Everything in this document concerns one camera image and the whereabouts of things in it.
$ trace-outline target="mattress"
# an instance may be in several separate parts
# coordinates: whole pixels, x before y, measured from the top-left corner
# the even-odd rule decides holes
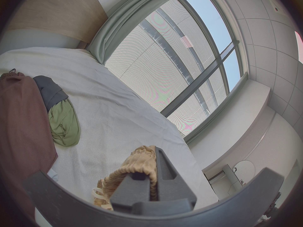
[[[55,144],[52,166],[58,184],[93,202],[99,179],[118,169],[141,145],[164,150],[197,196],[195,209],[218,198],[176,126],[120,81],[86,50],[33,47],[0,56],[0,73],[16,68],[27,76],[51,77],[74,105],[81,125],[76,146]]]

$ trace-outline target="blue sky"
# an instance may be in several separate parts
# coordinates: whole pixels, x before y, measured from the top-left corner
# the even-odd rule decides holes
[[[232,41],[222,17],[210,0],[187,0],[207,26],[221,53]],[[224,61],[230,91],[240,79],[239,65],[235,51]]]

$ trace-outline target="maroon garment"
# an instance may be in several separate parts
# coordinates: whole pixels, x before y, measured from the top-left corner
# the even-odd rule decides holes
[[[0,78],[0,172],[19,206],[35,217],[22,187],[33,173],[49,171],[58,157],[47,111],[36,82],[22,73]]]

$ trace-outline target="curtain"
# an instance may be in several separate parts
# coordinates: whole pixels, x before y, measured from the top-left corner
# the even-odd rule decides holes
[[[122,0],[114,7],[116,11],[110,14],[96,33],[88,50],[104,65],[122,40],[143,19],[167,1],[169,0]]]

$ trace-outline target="round mirror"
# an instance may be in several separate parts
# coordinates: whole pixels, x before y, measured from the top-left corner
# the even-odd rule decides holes
[[[241,184],[245,185],[255,176],[255,166],[250,161],[240,161],[234,166],[233,172]]]

